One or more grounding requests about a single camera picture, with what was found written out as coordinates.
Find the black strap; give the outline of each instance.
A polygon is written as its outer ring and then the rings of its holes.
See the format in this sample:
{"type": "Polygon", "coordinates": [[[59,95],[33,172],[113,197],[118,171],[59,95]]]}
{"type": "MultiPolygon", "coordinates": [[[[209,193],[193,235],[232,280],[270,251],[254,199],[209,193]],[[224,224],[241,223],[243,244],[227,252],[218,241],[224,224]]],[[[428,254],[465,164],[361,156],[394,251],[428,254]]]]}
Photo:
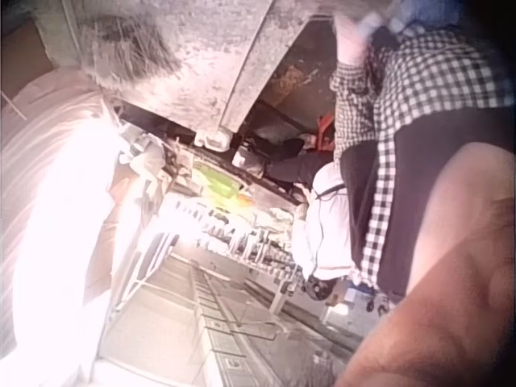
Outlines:
{"type": "Polygon", "coordinates": [[[342,189],[342,188],[346,188],[346,185],[344,183],[340,183],[338,185],[335,185],[335,186],[333,186],[331,188],[328,188],[326,191],[323,191],[322,193],[318,193],[317,196],[315,197],[315,199],[319,200],[323,196],[326,196],[326,195],[332,194],[334,192],[337,192],[339,189],[342,189]]]}

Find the red object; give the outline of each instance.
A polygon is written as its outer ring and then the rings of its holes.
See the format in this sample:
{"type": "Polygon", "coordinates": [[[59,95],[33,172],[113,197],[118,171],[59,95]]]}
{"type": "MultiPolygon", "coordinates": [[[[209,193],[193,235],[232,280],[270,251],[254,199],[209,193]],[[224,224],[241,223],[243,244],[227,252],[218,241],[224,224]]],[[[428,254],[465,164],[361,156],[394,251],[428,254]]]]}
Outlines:
{"type": "Polygon", "coordinates": [[[324,133],[328,130],[330,125],[335,121],[335,116],[332,112],[327,113],[317,120],[317,142],[315,148],[318,151],[333,151],[335,149],[335,141],[328,144],[324,143],[324,133]]]}

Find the checkered shirt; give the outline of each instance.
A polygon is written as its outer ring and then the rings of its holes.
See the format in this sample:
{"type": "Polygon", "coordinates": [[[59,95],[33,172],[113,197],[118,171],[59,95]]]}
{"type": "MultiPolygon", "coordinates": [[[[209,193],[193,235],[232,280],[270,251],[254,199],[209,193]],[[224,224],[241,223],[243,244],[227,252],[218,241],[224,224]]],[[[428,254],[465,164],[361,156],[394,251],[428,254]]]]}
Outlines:
{"type": "Polygon", "coordinates": [[[338,64],[335,161],[358,143],[377,141],[379,167],[361,268],[354,282],[377,287],[394,196],[394,134],[424,115],[462,108],[514,104],[514,84],[493,64],[486,42],[467,40],[458,29],[425,30],[413,24],[396,35],[397,48],[369,47],[364,67],[338,64]]]}

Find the skin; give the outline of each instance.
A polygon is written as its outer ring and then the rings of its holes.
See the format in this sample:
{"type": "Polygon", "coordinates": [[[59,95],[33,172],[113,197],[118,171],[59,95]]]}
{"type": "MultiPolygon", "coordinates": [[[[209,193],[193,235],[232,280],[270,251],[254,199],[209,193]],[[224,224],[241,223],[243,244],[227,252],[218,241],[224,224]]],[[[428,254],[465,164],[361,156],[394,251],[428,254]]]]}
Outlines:
{"type": "Polygon", "coordinates": [[[514,156],[470,144],[435,184],[406,299],[336,385],[479,385],[513,325],[514,156]]]}

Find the white shirt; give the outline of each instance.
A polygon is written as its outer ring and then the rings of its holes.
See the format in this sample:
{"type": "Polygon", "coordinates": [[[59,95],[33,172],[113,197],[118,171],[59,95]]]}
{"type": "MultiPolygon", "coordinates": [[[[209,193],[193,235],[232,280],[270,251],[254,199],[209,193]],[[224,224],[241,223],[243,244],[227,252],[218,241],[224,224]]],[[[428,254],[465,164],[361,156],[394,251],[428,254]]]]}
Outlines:
{"type": "Polygon", "coordinates": [[[304,278],[313,274],[330,280],[348,274],[354,267],[349,229],[349,205],[345,188],[317,198],[327,189],[343,184],[334,163],[315,175],[306,220],[295,220],[292,256],[303,269],[304,278]]]}

